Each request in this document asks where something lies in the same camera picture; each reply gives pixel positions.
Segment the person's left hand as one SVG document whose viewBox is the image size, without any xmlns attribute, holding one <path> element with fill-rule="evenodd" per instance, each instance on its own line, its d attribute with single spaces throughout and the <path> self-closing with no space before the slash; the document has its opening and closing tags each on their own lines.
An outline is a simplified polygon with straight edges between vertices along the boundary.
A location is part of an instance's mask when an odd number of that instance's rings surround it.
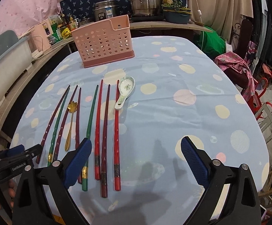
<svg viewBox="0 0 272 225">
<path fill-rule="evenodd" d="M 2 191 L 4 198 L 6 198 L 6 194 L 8 194 L 9 198 L 7 200 L 10 202 L 10 207 L 14 206 L 14 199 L 16 197 L 16 183 L 14 179 L 10 179 L 7 183 L 0 185 L 0 191 Z"/>
</svg>

